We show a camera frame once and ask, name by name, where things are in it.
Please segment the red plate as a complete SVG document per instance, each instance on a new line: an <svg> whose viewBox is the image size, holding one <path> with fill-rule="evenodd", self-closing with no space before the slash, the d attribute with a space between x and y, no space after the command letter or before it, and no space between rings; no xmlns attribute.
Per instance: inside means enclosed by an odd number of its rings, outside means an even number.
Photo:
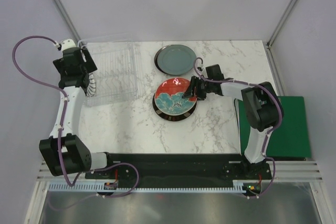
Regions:
<svg viewBox="0 0 336 224"><path fill-rule="evenodd" d="M182 98L190 81L177 77L163 81L154 94L154 105L167 116L182 116L196 109L196 97Z"/></svg>

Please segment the black striped rim plate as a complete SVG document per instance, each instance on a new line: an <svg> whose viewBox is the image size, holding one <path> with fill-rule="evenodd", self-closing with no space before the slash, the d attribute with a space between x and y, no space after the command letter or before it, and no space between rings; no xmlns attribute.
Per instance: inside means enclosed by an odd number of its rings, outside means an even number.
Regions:
<svg viewBox="0 0 336 224"><path fill-rule="evenodd" d="M160 118L171 122L187 119L195 111L197 101L183 99L182 95L182 92L178 92L173 95L161 93L157 98L153 96L152 106L154 112Z"/></svg>

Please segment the teal green plate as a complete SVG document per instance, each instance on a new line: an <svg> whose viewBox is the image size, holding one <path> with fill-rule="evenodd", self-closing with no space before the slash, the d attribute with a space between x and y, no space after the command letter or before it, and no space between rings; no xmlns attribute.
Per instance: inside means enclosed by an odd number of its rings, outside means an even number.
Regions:
<svg viewBox="0 0 336 224"><path fill-rule="evenodd" d="M193 69L196 53L185 45L167 45L161 55L168 65L168 75L179 76Z"/></svg>

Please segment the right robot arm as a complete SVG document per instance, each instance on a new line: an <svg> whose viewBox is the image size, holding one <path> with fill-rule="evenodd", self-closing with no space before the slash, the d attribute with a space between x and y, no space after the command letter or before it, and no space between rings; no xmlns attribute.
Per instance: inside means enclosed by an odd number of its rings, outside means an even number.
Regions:
<svg viewBox="0 0 336 224"><path fill-rule="evenodd" d="M266 159L271 134L281 125L284 116L272 84L253 84L225 78L219 65L206 67L206 77L200 73L200 67L194 70L197 76L191 78L182 98L205 100L208 93L214 93L243 102L250 134L244 151L247 162L241 164L240 172L245 178L254 178L259 173L258 163Z"/></svg>

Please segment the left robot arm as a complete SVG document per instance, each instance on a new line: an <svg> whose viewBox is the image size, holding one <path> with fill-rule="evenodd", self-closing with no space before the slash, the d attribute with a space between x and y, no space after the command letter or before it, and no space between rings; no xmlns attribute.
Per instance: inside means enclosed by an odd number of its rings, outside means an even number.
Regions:
<svg viewBox="0 0 336 224"><path fill-rule="evenodd" d="M39 142L39 150L53 176L97 170L111 178L115 165L105 152L92 153L79 138L79 121L86 98L95 95L97 70L87 48L62 46L62 57L53 61L60 74L60 106L49 138Z"/></svg>

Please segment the white black radial plate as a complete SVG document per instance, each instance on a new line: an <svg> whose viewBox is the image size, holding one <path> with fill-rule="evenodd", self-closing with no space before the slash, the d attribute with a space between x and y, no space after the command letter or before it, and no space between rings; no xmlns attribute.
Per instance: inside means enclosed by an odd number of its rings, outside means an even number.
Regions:
<svg viewBox="0 0 336 224"><path fill-rule="evenodd" d="M89 84L87 87L87 97L93 97L97 90L97 83L93 74L89 75Z"/></svg>

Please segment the green binder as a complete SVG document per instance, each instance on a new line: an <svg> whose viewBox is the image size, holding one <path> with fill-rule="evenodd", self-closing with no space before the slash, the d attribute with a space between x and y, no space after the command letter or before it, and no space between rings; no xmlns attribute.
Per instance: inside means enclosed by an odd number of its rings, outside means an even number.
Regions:
<svg viewBox="0 0 336 224"><path fill-rule="evenodd" d="M264 130L250 126L243 101L235 100L241 153L251 163L261 162L266 156L311 157L304 98L281 96L278 99L284 112L281 124Z"/></svg>

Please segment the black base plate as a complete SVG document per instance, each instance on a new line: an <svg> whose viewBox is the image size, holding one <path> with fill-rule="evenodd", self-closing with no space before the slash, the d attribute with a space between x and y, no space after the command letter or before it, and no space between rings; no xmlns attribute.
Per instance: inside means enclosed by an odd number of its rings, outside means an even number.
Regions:
<svg viewBox="0 0 336 224"><path fill-rule="evenodd" d="M239 154L108 154L108 165L86 179L116 179L124 186L229 186L234 180L268 180L269 164L249 164Z"/></svg>

